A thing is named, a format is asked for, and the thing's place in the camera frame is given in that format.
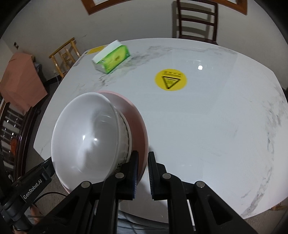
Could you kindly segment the person's left hand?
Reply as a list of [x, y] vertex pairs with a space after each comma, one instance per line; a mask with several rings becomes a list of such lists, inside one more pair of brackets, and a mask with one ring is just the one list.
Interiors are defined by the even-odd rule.
[[[30, 221], [32, 225], [38, 224], [44, 218], [43, 213], [40, 211], [40, 209], [35, 203], [33, 203], [30, 206], [30, 210], [26, 211], [25, 214], [27, 214], [28, 220]], [[21, 230], [21, 229], [17, 229], [13, 227], [13, 233], [25, 234], [28, 232], [29, 232], [29, 229]]]

